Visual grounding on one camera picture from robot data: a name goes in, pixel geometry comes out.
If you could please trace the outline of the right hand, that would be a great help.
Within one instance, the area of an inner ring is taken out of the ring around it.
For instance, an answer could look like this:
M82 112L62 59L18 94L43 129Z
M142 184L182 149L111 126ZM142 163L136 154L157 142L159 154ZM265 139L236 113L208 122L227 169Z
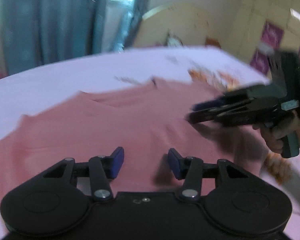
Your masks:
M274 128L267 128L264 124L254 124L254 130L260 130L262 138L268 148L274 153L283 152L282 138L290 133L296 133L300 147L300 119L296 111L292 111L293 117L288 117L281 121Z

